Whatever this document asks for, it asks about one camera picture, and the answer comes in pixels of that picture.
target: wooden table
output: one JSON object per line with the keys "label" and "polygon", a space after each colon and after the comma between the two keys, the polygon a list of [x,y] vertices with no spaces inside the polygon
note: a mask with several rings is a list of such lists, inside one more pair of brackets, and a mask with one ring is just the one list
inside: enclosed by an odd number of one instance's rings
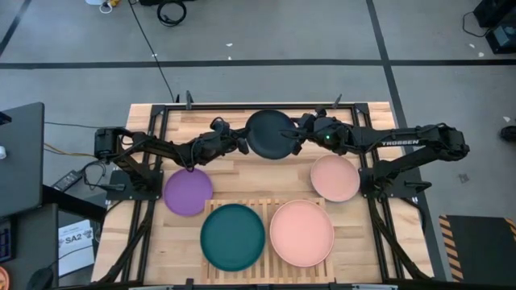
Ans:
{"label": "wooden table", "polygon": [[[388,102],[370,102],[372,125],[375,129],[394,128],[393,114]],[[130,131],[147,131],[152,104],[132,105],[127,120]],[[254,110],[174,110],[169,115],[166,140],[183,143],[209,131],[210,122],[222,116],[231,128],[245,126]],[[284,110],[291,116],[301,116],[306,110]],[[328,110],[328,115],[336,116],[342,122],[352,123],[349,110]],[[160,118],[156,122],[155,135],[159,134]],[[310,166],[320,156],[329,151],[305,143],[299,156],[290,155],[281,160],[262,159],[251,152],[238,152],[216,159],[205,167],[199,167],[210,176],[214,185],[214,199],[242,200],[258,198],[314,198],[318,197],[310,184]],[[385,147],[379,150],[381,159],[392,160],[402,155],[399,147]],[[142,154],[133,155],[141,161]],[[357,167],[358,155],[345,156]],[[164,182],[178,169],[172,160],[163,160]],[[124,201],[113,209],[104,223],[97,260],[92,280],[104,276],[119,257],[127,244],[134,201]],[[409,257],[427,275],[432,276],[427,245],[421,230],[418,211],[397,199],[390,200],[393,223],[397,240]],[[141,218],[146,205],[142,205]],[[339,283],[378,283],[381,276],[372,235],[367,201],[357,194],[344,203],[326,203],[326,209],[335,228],[335,245],[331,258],[334,273]],[[187,278],[201,279],[202,251],[199,244],[202,214],[194,217],[180,217],[170,212],[163,199],[156,203],[152,224],[151,242],[145,284],[184,284]],[[384,240],[389,274],[394,277],[393,259],[389,245]],[[139,259],[139,247],[133,255],[131,279],[135,279]]]}

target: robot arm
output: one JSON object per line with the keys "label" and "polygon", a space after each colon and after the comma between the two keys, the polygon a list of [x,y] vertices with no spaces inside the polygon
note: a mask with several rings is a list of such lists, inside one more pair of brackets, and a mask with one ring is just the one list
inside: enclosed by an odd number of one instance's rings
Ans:
{"label": "robot arm", "polygon": [[[136,152],[147,152],[173,160],[176,164],[193,170],[197,164],[206,165],[219,156],[238,149],[249,153],[245,138],[248,130],[232,130],[229,123],[216,118],[211,124],[213,131],[203,133],[187,143],[175,144],[159,140],[143,132],[131,132],[124,128],[102,128],[95,133],[95,157],[106,162],[115,163],[129,175],[131,183],[144,189],[152,189],[156,183],[152,170],[146,164],[137,163],[131,155]],[[123,138],[132,139],[132,145],[123,149]]]}
{"label": "robot arm", "polygon": [[297,140],[293,150],[295,155],[301,151],[306,140],[338,155],[348,152],[368,153],[378,147],[422,147],[393,161],[381,160],[374,164],[366,176],[368,180],[362,180],[362,184],[365,183],[363,189],[371,187],[382,190],[402,172],[435,160],[461,160],[469,152],[462,132],[444,123],[415,128],[374,130],[346,124],[335,117],[327,117],[325,110],[316,110],[315,114],[303,114],[301,118],[293,118],[293,121],[297,123],[298,128],[294,131],[284,131],[282,134]]}

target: white sign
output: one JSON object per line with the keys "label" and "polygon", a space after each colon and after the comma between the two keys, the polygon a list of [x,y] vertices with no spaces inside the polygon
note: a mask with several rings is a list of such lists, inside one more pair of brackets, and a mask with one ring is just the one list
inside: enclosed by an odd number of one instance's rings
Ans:
{"label": "white sign", "polygon": [[95,262],[93,237],[88,220],[59,228],[59,277]]}

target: teal plate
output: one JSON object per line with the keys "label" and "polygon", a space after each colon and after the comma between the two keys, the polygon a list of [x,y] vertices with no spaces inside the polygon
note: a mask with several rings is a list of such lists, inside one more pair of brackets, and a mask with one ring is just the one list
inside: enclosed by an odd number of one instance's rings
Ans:
{"label": "teal plate", "polygon": [[202,225],[202,253],[208,262],[223,271],[250,267],[260,258],[264,245],[264,223],[244,205],[221,206]]}

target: light pink plate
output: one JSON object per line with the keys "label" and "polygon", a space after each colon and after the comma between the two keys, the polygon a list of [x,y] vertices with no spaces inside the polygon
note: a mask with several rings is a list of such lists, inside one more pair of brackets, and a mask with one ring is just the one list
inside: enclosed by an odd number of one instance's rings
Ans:
{"label": "light pink plate", "polygon": [[360,189],[355,166],[338,155],[325,155],[312,165],[310,179],[315,191],[329,201],[347,201]]}
{"label": "light pink plate", "polygon": [[270,238],[284,261],[297,267],[311,267],[330,254],[333,225],[324,209],[315,203],[289,201],[274,214]]}

